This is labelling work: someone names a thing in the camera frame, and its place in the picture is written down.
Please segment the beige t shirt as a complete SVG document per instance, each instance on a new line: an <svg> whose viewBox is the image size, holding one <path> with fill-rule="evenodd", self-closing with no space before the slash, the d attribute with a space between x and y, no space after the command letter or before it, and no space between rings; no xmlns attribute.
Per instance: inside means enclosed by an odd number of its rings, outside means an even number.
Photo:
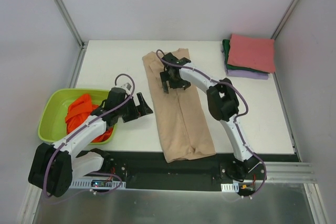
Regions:
<svg viewBox="0 0 336 224"><path fill-rule="evenodd" d="M155 52L142 57L161 148L167 163L216 154L197 88L163 91L163 64Z"/></svg>

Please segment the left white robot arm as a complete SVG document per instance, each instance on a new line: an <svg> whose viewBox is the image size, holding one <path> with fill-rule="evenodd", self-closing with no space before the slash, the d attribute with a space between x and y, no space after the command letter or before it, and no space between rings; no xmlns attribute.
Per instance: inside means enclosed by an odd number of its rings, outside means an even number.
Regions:
<svg viewBox="0 0 336 224"><path fill-rule="evenodd" d="M111 155L94 148L80 152L94 139L114 128L118 119L124 123L152 114L141 92L113 87L99 106L86 111L87 118L62 139L40 144L33 158L28 182L43 190L46 197L60 197L73 180L87 174L113 176Z"/></svg>

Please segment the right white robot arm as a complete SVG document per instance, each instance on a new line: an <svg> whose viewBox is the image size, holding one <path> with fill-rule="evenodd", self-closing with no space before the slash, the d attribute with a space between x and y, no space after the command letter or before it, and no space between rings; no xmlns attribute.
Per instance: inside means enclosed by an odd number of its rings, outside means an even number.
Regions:
<svg viewBox="0 0 336 224"><path fill-rule="evenodd" d="M164 66L160 78L165 93L169 89L185 90L194 85L206 94L208 110L223 126L233 148L235 160L225 168L226 176L241 183L250 178L262 160L251 149L240 125L239 118L249 111L243 96L228 78L215 80L185 57L178 59L160 49L156 56Z"/></svg>

